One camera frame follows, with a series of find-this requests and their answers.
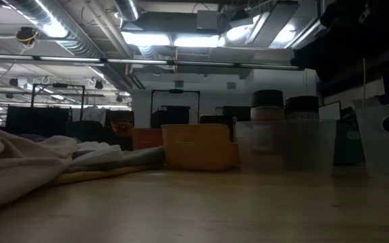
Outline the amber spice jar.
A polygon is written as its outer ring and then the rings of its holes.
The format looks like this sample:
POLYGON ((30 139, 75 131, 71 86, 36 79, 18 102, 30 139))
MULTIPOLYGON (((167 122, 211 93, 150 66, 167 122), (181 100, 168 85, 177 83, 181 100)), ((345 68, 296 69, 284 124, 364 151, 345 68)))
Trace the amber spice jar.
POLYGON ((105 125, 118 136, 131 137, 134 128, 134 112, 108 110, 105 125))

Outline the black lid spice jar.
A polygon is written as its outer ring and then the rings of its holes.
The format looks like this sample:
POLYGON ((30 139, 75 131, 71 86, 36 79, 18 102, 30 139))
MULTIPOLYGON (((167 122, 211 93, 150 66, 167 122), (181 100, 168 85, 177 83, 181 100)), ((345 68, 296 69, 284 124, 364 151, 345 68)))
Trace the black lid spice jar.
POLYGON ((286 100, 288 156, 295 165, 312 162, 319 135, 319 106, 316 96, 290 97, 286 100))
POLYGON ((258 90, 251 95, 253 152, 268 164, 283 164, 280 155, 280 134, 284 120, 284 100, 281 90, 258 90))

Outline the black box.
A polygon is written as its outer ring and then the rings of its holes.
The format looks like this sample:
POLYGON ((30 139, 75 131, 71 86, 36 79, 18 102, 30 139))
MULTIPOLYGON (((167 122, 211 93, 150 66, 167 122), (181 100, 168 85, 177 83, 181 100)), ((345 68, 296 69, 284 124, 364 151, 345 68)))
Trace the black box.
POLYGON ((190 107, 164 105, 151 114, 150 127, 160 129, 162 125, 188 124, 190 107))

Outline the small orange plastic bin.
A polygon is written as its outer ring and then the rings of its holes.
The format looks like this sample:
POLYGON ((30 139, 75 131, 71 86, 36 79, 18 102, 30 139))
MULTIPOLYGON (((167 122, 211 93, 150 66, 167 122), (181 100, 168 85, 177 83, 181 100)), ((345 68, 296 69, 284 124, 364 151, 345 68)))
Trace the small orange plastic bin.
POLYGON ((135 151, 162 146, 162 130, 157 128, 134 128, 132 130, 132 143, 135 151))

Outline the ceiling light panel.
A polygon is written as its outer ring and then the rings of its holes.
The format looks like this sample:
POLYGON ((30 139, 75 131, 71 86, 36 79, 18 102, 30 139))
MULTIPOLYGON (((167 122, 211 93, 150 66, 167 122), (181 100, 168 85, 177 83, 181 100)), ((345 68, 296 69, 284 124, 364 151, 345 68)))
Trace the ceiling light panel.
POLYGON ((136 46, 168 46, 171 44, 171 40, 166 34, 148 34, 148 33, 131 33, 131 32, 121 32, 124 40, 129 45, 136 46))
POLYGON ((216 48, 219 36, 179 36, 174 45, 177 47, 209 47, 216 48))

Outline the grey ventilation box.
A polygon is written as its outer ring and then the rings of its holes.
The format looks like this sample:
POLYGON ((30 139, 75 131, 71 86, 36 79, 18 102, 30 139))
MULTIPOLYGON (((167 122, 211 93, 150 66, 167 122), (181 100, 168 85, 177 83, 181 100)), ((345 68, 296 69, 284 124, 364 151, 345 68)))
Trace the grey ventilation box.
POLYGON ((217 12, 211 10, 197 11, 197 30, 217 30, 217 12))

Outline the white cloth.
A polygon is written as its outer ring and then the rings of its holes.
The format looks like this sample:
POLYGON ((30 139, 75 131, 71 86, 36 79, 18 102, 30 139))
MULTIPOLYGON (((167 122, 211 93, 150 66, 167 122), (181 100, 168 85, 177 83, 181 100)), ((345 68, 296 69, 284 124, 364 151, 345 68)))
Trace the white cloth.
POLYGON ((72 165, 87 166, 116 162, 123 155, 119 145, 109 145, 106 142, 81 142, 78 144, 78 150, 72 155, 72 165))

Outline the small clear plastic bin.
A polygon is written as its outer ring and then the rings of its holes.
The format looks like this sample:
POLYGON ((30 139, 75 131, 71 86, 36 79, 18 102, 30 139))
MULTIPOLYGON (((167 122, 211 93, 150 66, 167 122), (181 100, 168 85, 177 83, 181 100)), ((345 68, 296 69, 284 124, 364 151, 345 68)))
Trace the small clear plastic bin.
POLYGON ((243 171, 302 171, 330 175, 334 162, 336 121, 242 121, 236 141, 243 171))

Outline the white board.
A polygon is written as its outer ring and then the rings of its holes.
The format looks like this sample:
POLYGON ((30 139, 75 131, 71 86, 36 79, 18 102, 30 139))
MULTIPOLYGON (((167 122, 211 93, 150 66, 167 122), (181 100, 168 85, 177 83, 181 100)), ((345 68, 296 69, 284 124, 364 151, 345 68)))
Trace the white board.
POLYGON ((341 102, 336 101, 319 107, 321 120, 339 120, 341 117, 341 102))

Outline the teal green plastic bin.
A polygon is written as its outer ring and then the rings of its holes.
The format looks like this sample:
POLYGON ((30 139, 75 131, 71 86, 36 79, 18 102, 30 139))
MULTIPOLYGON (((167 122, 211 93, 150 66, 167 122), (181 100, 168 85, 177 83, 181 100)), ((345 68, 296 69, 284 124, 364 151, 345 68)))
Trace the teal green plastic bin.
POLYGON ((336 122, 334 166, 351 166, 363 162, 364 153, 359 129, 355 124, 336 122))

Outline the black panel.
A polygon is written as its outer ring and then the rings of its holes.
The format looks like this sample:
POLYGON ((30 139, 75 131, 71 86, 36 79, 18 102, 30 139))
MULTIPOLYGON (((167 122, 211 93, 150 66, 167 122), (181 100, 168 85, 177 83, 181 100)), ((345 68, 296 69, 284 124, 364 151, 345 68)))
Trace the black panel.
POLYGON ((5 129, 12 134, 37 134, 44 137, 66 134, 70 110, 54 107, 15 107, 7 110, 5 129))

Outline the purple cloth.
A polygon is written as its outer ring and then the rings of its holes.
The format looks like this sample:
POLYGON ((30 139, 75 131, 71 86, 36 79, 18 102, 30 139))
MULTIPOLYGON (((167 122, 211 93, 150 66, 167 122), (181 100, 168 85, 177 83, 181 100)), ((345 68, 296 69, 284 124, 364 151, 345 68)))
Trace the purple cloth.
POLYGON ((18 136, 21 138, 31 140, 33 142, 42 142, 42 141, 45 141, 47 139, 44 136, 41 136, 38 134, 18 134, 18 136))

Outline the beige cloth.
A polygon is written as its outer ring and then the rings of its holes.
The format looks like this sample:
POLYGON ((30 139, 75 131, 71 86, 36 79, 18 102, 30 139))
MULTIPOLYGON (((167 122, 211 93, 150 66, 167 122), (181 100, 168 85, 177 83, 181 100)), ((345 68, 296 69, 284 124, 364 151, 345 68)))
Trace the beige cloth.
POLYGON ((34 142, 0 130, 0 206, 60 175, 77 150, 77 141, 66 136, 34 142))

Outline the black background rig frame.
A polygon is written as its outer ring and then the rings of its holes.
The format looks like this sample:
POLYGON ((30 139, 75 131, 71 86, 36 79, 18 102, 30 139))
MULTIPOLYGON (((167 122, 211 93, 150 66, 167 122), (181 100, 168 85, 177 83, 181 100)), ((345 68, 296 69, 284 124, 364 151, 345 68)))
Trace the black background rig frame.
POLYGON ((41 93, 41 91, 43 91, 49 85, 52 86, 53 88, 68 88, 68 87, 72 87, 75 91, 76 91, 76 88, 81 88, 82 89, 81 104, 80 104, 80 120, 82 120, 83 113, 84 113, 83 112, 83 109, 84 109, 84 98, 85 98, 85 94, 86 94, 86 87, 85 87, 85 85, 75 85, 75 84, 65 84, 65 83, 54 83, 54 84, 35 84, 34 83, 32 85, 32 96, 31 96, 30 107, 31 108, 34 107, 35 96, 39 95, 41 93), (42 86, 43 88, 40 89, 38 93, 36 93, 36 88, 38 86, 42 86))
POLYGON ((199 119, 200 119, 200 101, 201 101, 201 91, 199 90, 183 90, 183 89, 179 89, 179 88, 173 88, 173 89, 169 89, 169 90, 160 90, 160 89, 153 89, 151 91, 151 100, 150 100, 150 126, 152 127, 153 125, 153 103, 154 103, 154 94, 156 92, 167 92, 167 93, 171 93, 171 94, 183 94, 185 92, 187 93, 195 93, 198 95, 198 101, 197 101, 197 121, 199 122, 199 119))

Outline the silver air duct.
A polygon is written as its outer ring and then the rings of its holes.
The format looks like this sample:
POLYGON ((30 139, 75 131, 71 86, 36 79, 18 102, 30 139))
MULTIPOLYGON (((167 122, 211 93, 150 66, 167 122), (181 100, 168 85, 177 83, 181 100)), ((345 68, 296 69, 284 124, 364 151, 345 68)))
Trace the silver air duct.
POLYGON ((58 45, 79 57, 104 57, 57 0, 2 0, 58 45))

